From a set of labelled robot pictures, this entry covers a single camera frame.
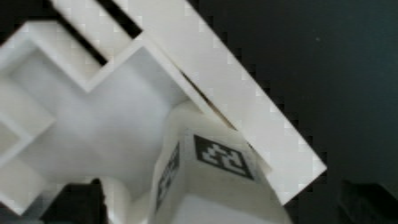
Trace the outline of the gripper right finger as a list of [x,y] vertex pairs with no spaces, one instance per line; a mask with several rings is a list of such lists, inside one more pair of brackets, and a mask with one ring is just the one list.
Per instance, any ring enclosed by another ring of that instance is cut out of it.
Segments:
[[398,224],[398,198],[380,184],[341,182],[337,224]]

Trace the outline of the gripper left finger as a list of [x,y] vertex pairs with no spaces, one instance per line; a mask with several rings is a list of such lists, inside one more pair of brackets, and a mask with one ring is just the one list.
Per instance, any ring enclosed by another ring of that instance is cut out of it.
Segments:
[[108,224],[105,193],[99,179],[64,186],[41,215],[44,224]]

